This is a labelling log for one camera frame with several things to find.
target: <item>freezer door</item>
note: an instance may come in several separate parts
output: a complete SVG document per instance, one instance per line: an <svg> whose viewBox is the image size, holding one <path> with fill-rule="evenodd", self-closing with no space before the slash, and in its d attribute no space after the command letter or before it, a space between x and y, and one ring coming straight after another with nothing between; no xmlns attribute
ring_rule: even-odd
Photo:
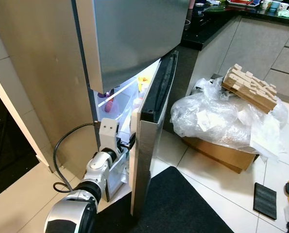
<svg viewBox="0 0 289 233"><path fill-rule="evenodd" d="M188 0L72 0L92 90L105 93L176 47Z"/></svg>
<svg viewBox="0 0 289 233"><path fill-rule="evenodd" d="M172 51L161 59L138 118L136 152L130 174L133 176L131 214L135 217L141 214L150 184L151 159L159 144L177 58L178 52Z"/></svg>

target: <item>plastic bag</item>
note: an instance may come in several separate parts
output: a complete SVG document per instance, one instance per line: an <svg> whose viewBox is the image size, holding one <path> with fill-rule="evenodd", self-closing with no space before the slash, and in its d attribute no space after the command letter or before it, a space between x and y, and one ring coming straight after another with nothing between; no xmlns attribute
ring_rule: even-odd
<svg viewBox="0 0 289 233"><path fill-rule="evenodd" d="M288 119L282 101L278 99L275 108L265 114L238 96L228 96L221 88L222 80L200 79L193 95L174 103L170 112L174 131L181 137L198 137L243 152L260 153L251 147L253 129L255 140L280 145L280 129ZM280 152L274 150L275 156Z"/></svg>

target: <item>mug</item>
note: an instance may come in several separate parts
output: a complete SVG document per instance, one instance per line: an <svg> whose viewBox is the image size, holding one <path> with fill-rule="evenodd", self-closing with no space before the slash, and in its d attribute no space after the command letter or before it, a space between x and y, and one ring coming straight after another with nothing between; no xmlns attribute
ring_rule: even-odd
<svg viewBox="0 0 289 233"><path fill-rule="evenodd" d="M280 2L272 1L271 10L276 10L280 6Z"/></svg>
<svg viewBox="0 0 289 233"><path fill-rule="evenodd" d="M262 9L267 9L272 3L272 0L263 0Z"/></svg>
<svg viewBox="0 0 289 233"><path fill-rule="evenodd" d="M280 3L280 6L278 7L277 11L287 11L289 10L289 4L288 3Z"/></svg>

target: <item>refrigerator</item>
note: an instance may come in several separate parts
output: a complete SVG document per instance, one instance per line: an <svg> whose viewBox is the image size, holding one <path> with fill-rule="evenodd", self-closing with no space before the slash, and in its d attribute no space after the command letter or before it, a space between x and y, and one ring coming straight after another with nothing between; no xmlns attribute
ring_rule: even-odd
<svg viewBox="0 0 289 233"><path fill-rule="evenodd" d="M188 2L0 0L0 36L52 141L81 117L69 110L73 106L89 109L92 120L119 121L122 141L136 133L128 178L134 216L150 184ZM89 106L83 104L86 97ZM49 117L57 115L64 124ZM90 130L94 153L98 130Z"/></svg>

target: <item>kitchen counter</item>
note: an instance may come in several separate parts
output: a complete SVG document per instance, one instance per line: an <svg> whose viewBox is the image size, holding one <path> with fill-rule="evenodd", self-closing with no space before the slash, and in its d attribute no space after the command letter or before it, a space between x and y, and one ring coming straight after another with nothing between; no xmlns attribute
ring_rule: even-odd
<svg viewBox="0 0 289 233"><path fill-rule="evenodd" d="M228 3L195 6L187 12L181 45L201 51L238 15L289 25L289 18L280 17L277 12L265 11L261 6L245 7Z"/></svg>

